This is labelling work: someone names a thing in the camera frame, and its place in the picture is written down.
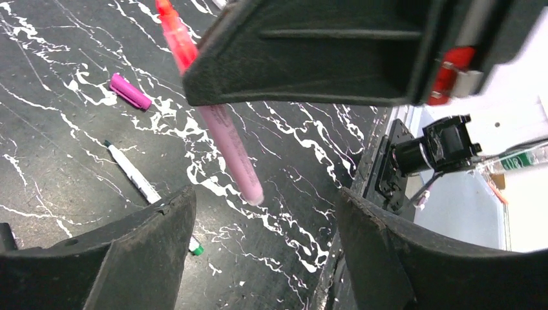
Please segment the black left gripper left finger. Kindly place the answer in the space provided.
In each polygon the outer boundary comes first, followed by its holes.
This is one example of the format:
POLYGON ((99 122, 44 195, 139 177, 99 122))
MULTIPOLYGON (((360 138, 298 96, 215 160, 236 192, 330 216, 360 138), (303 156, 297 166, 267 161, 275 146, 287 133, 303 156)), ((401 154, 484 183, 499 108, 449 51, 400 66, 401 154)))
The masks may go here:
POLYGON ((52 247, 1 255, 2 309, 174 309, 196 216, 191 186, 52 247))

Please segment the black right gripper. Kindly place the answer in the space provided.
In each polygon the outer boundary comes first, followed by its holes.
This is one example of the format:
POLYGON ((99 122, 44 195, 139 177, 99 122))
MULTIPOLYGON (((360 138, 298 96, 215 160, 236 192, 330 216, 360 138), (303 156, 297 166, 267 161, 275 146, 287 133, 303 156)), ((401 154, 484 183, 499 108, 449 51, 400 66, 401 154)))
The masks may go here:
POLYGON ((479 94, 494 67, 518 55, 546 8, 547 1, 436 1, 417 104, 479 94))

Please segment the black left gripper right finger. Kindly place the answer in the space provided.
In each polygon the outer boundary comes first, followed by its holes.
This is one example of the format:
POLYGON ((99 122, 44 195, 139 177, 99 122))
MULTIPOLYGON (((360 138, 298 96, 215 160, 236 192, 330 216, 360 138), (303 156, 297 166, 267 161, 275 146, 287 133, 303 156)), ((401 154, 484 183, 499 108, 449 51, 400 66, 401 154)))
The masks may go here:
POLYGON ((547 251, 462 242, 343 188, 337 225, 359 309, 546 309, 547 251))

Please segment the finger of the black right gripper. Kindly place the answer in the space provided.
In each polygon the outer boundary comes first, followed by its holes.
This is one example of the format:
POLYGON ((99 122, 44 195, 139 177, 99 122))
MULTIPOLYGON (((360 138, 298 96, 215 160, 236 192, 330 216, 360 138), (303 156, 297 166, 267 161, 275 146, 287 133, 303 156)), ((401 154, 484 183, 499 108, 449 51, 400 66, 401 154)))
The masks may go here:
POLYGON ((394 107, 420 90, 444 1, 230 1, 182 83, 193 106, 394 107))

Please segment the pink white pen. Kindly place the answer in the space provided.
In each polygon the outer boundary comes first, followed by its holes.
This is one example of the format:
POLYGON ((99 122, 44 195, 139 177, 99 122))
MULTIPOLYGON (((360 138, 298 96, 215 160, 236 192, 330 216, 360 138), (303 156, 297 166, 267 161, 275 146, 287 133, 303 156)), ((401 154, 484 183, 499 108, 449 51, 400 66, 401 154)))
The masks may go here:
MULTIPOLYGON (((159 0, 156 2, 156 8, 160 15, 164 38, 180 73, 183 74, 197 58, 198 49, 170 1, 159 0)), ((260 205, 264 201, 263 188, 226 107, 224 105, 201 106, 198 110, 243 198, 250 205, 260 205)))

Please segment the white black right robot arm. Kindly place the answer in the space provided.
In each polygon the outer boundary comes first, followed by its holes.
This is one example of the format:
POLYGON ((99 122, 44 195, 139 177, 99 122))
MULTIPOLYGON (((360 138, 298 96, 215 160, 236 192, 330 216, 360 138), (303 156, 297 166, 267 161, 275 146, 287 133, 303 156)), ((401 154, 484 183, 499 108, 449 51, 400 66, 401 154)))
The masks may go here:
POLYGON ((532 148, 546 82, 546 1, 231 1, 183 74, 188 104, 279 101, 436 107, 420 137, 397 126, 360 173, 400 214, 417 172, 435 178, 532 148))

